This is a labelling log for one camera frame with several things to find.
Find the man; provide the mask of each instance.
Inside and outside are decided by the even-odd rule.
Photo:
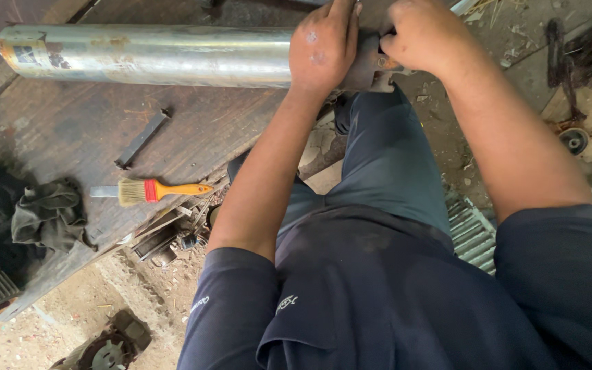
[[[454,256],[439,171],[398,89],[347,103],[337,187],[294,181],[361,9],[334,0],[295,30],[292,87],[222,205],[178,369],[592,369],[591,189],[436,0],[392,5],[381,47],[447,89],[500,223],[495,278]]]

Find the shirt sleeve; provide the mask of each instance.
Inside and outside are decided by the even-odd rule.
[[[495,265],[560,367],[592,368],[592,206],[511,215],[497,230]]]
[[[177,370],[258,369],[255,353],[278,297],[271,261],[239,248],[209,252]]]

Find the leg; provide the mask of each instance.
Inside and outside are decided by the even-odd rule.
[[[232,159],[227,165],[227,175],[230,182],[234,181],[234,178],[239,173],[239,169],[242,167],[243,161],[250,153],[250,150],[244,154]],[[278,240],[281,240],[281,236],[289,231],[294,224],[301,220],[308,213],[315,211],[324,206],[324,196],[317,195],[314,190],[310,189],[306,183],[304,183],[298,176],[294,178],[294,184],[292,187],[292,193],[289,195],[289,205],[287,206],[287,212],[280,225],[280,231],[278,232]]]
[[[326,204],[365,204],[451,234],[440,171],[403,92],[358,93],[349,104],[342,179]]]

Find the navy blue shirt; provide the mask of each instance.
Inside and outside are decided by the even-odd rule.
[[[592,369],[592,206],[497,230],[495,277],[448,236],[367,206],[289,231],[273,263],[211,251],[186,369]]]

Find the silver cylinder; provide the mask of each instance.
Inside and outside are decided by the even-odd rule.
[[[124,84],[289,88],[292,28],[126,24],[15,25],[0,54],[23,77]],[[390,91],[378,33],[360,31],[340,89]]]

